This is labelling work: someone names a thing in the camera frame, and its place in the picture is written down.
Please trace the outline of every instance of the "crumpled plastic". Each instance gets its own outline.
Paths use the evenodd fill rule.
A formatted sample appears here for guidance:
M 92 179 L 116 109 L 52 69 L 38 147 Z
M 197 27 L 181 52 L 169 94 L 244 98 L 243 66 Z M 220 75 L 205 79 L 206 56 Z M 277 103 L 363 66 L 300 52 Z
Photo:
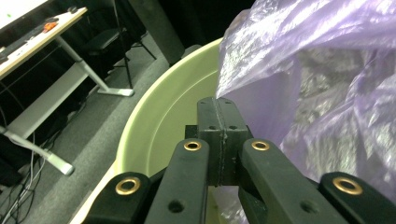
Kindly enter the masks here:
M 217 97 L 303 175 L 342 171 L 396 203 L 396 2 L 257 0 L 220 44 Z

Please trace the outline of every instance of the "orange object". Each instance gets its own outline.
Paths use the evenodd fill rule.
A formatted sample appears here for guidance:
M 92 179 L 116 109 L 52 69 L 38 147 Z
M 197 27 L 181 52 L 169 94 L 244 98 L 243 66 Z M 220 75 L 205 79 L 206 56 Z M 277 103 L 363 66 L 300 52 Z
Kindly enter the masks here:
M 56 21 L 46 23 L 46 24 L 44 25 L 43 33 L 46 33 L 46 32 L 48 32 L 48 31 L 52 30 L 56 25 L 58 25 L 58 22 L 56 22 Z

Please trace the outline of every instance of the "gray carpet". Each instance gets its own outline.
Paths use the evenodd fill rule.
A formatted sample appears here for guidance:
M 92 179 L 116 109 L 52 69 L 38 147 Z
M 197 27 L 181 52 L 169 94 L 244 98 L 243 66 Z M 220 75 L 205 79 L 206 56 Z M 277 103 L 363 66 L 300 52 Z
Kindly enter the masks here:
M 51 151 L 72 163 L 76 171 L 64 176 L 45 164 L 35 190 L 32 209 L 23 223 L 68 223 L 116 158 L 123 127 L 134 107 L 167 69 L 168 63 L 150 35 L 143 42 L 156 55 L 153 60 L 143 48 L 128 52 L 135 94 L 132 97 L 92 93 L 85 104 L 56 139 Z M 186 50 L 197 49 L 193 46 Z M 124 68 L 117 68 L 106 81 L 109 87 L 128 88 Z M 5 199 L 5 191 L 0 197 Z M 22 216 L 28 203 L 21 208 Z

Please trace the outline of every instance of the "chair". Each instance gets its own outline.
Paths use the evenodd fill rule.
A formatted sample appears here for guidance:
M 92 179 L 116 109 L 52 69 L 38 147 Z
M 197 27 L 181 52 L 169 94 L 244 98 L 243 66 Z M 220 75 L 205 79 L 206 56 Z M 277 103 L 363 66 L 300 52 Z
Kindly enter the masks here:
M 105 77 L 107 71 L 113 67 L 118 67 L 114 64 L 123 59 L 123 65 L 119 66 L 126 68 L 128 82 L 132 89 L 129 58 L 126 52 L 130 48 L 143 47 L 156 60 L 142 43 L 141 35 L 136 35 L 137 32 L 134 30 L 134 23 L 139 24 L 141 21 L 134 14 L 129 3 L 124 0 L 84 0 L 84 5 L 88 9 L 86 18 L 92 38 L 83 46 L 83 50 L 97 61 L 101 77 Z M 128 10 L 124 8 L 122 12 L 118 12 L 118 8 L 122 7 Z

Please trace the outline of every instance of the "brass ring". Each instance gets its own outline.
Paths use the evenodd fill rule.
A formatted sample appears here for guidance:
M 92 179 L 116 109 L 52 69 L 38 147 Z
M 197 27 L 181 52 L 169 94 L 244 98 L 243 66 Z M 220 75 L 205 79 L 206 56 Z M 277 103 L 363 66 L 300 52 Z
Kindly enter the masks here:
M 133 183 L 134 186 L 131 189 L 125 189 L 122 187 L 125 183 Z M 116 192 L 119 195 L 130 195 L 135 193 L 140 188 L 140 180 L 137 177 L 127 177 L 121 180 L 116 186 Z
M 187 142 L 184 144 L 184 148 L 186 148 L 188 151 L 196 151 L 201 148 L 201 143 L 199 142 Z
M 270 146 L 263 141 L 254 141 L 251 143 L 251 146 L 254 149 L 259 150 L 259 151 L 265 151 L 265 150 L 270 149 Z
M 353 186 L 353 189 L 350 188 L 346 188 L 345 186 L 342 185 L 342 183 L 348 183 L 350 185 Z M 354 180 L 351 180 L 349 178 L 346 177 L 336 177 L 332 180 L 332 183 L 335 185 L 336 188 L 338 188 L 339 190 L 348 193 L 348 194 L 352 194 L 352 195 L 359 195 L 363 193 L 363 189 L 361 188 L 361 186 L 356 183 Z

